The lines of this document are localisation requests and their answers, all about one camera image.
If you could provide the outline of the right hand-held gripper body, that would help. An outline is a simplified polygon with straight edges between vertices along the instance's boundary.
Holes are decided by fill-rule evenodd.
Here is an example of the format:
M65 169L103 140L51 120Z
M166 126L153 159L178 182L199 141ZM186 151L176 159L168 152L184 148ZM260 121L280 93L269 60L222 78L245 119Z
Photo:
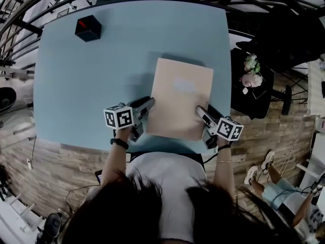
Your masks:
M208 105L208 109L197 106L197 114L205 124L202 141L207 149L217 147L217 137L229 142L239 140L244 128L241 123L231 119L229 116L224 117L211 105Z

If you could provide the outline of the black floor fan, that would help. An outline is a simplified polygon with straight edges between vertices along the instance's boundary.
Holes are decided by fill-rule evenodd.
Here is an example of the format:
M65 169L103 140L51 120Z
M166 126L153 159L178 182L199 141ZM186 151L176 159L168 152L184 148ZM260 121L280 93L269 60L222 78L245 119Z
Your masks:
M0 87L0 113L7 111L16 102L16 91L11 87Z

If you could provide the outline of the black wristband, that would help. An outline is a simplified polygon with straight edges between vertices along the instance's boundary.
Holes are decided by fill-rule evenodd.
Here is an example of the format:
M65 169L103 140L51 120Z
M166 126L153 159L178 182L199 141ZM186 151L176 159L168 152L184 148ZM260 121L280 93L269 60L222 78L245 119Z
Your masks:
M119 146L123 147L125 150L128 150L128 148L129 148L128 143L121 140L120 138L111 138L110 144L111 145L113 145L113 144L119 145Z

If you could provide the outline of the black side table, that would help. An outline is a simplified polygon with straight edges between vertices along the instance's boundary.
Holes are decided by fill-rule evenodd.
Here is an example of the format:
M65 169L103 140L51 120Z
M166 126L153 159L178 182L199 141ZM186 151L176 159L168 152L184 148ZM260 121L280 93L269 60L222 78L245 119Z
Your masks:
M274 73L283 73L297 65L311 62L325 53L325 27L310 9L297 15L284 5L275 5L266 15L254 38L238 42L231 50L231 108L250 117L263 119L272 97L282 96L282 114L288 113L291 89L273 90ZM260 66L258 87L246 87L245 60L256 55Z

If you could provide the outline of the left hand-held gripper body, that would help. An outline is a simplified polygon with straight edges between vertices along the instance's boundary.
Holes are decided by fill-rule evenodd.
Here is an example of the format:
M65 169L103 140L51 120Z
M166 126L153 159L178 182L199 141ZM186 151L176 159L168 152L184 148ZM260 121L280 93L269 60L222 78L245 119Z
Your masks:
M148 115L154 104L154 98L145 96L127 104L120 103L104 109L106 126L112 128L115 132L131 127L130 139L137 142L144 132L142 119Z

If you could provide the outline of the black pen holder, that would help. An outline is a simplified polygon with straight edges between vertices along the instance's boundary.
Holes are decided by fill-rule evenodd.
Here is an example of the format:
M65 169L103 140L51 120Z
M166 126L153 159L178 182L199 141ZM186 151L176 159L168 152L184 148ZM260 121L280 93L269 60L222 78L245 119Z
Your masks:
M81 20L86 25L86 28L83 28L78 24L79 20ZM89 15L77 20L75 35L84 42L89 42L100 39L101 30L101 23L93 15Z

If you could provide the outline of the person's left forearm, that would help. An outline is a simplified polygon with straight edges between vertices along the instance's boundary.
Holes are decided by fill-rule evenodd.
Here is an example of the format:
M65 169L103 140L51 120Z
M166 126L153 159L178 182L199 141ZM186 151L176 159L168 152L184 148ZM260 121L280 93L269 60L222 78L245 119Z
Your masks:
M127 142L130 134L131 127L124 128L116 132L115 138L120 138ZM125 174L125 170L126 150L119 145L113 144L102 170L101 187L104 187L108 183L118 179L121 173Z

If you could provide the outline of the beige paper envelope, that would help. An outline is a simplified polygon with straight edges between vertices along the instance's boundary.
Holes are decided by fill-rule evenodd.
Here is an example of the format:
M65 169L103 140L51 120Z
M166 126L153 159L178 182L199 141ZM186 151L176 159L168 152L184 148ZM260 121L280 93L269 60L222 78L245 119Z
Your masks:
M213 69L159 58L152 86L154 106L146 132L155 136L199 141L204 122L197 106L207 108Z

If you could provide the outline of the person's white shirt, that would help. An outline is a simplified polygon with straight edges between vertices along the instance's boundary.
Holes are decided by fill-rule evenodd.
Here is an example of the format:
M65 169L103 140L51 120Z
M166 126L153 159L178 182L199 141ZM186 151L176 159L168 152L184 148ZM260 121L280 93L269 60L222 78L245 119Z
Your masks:
M161 239L194 243L194 207L186 192L206 179L200 154L148 152L135 157L126 168L127 175L152 180L161 189Z

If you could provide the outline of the white cloth covered table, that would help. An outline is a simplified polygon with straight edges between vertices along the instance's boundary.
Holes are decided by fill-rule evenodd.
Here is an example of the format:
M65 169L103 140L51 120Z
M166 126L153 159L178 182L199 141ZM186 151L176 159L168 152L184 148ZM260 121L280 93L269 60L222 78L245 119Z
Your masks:
M308 62L308 103L309 115L325 116L325 98L322 93L322 82L325 71L320 68L320 60Z

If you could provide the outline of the white flower bouquet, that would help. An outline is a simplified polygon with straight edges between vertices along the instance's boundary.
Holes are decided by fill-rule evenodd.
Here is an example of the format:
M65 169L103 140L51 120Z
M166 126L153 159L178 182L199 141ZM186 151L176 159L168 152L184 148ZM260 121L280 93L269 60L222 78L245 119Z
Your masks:
M240 78L240 82L247 88L259 87L263 82L263 77L260 74L261 66L255 54L249 54L244 61L245 74Z

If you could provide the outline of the person's right forearm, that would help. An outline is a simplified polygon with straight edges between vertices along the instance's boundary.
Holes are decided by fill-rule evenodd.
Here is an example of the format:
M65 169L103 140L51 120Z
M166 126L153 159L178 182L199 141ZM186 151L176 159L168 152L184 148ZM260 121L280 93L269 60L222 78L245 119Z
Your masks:
M218 147L225 144L229 144L229 142L222 137L217 137ZM235 191L235 182L231 148L218 151L213 183L233 196Z

